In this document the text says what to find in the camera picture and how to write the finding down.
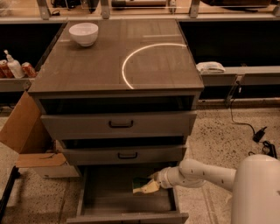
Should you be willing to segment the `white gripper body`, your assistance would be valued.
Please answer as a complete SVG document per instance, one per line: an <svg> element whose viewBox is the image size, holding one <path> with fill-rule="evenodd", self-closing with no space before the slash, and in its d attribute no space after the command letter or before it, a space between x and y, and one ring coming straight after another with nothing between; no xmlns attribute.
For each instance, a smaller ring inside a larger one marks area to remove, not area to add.
<svg viewBox="0 0 280 224"><path fill-rule="evenodd" d="M172 188L176 185L177 167L167 167L157 174L157 182L164 189Z"/></svg>

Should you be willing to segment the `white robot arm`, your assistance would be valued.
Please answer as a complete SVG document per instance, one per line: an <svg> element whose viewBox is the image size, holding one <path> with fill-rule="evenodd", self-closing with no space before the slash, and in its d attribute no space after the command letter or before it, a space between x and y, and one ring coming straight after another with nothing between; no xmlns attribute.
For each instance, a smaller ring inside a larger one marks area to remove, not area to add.
<svg viewBox="0 0 280 224"><path fill-rule="evenodd" d="M154 193L175 186L196 188L205 182L232 193L231 224L280 224L280 160L256 154L243 159L237 169L184 159L134 186L134 193Z"/></svg>

